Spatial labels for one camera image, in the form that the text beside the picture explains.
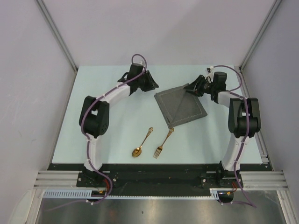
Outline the grey cloth napkin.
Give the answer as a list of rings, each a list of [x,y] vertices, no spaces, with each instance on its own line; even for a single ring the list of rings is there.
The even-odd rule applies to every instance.
[[[197,96],[186,92],[188,84],[154,95],[168,128],[174,128],[207,116]]]

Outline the gold fork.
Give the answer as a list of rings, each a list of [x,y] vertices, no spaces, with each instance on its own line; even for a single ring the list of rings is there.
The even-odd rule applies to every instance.
[[[166,143],[166,141],[168,140],[168,138],[171,136],[171,134],[174,132],[174,128],[170,128],[166,138],[164,139],[163,143],[157,147],[157,149],[155,150],[154,154],[153,154],[153,158],[157,159],[160,155],[160,153],[163,150],[164,144]]]

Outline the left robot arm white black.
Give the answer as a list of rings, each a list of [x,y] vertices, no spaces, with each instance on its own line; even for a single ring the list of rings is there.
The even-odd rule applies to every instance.
[[[83,174],[87,176],[87,181],[92,186],[97,187],[102,184],[104,179],[108,179],[100,172],[103,162],[97,149],[97,143],[108,130],[110,109],[138,89],[148,92],[158,87],[146,66],[132,63],[129,71],[124,73],[115,87],[97,98],[87,96],[84,99],[79,118],[81,132],[87,140]]]

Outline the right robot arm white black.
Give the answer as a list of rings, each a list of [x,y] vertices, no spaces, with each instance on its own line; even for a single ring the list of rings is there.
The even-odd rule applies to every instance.
[[[221,188],[241,184],[240,159],[251,138],[261,129],[261,117],[257,98],[245,98],[227,90],[227,74],[215,72],[207,77],[199,75],[184,87],[187,93],[197,97],[209,94],[211,100],[229,109],[228,129],[231,138],[227,151],[215,171],[215,182]]]

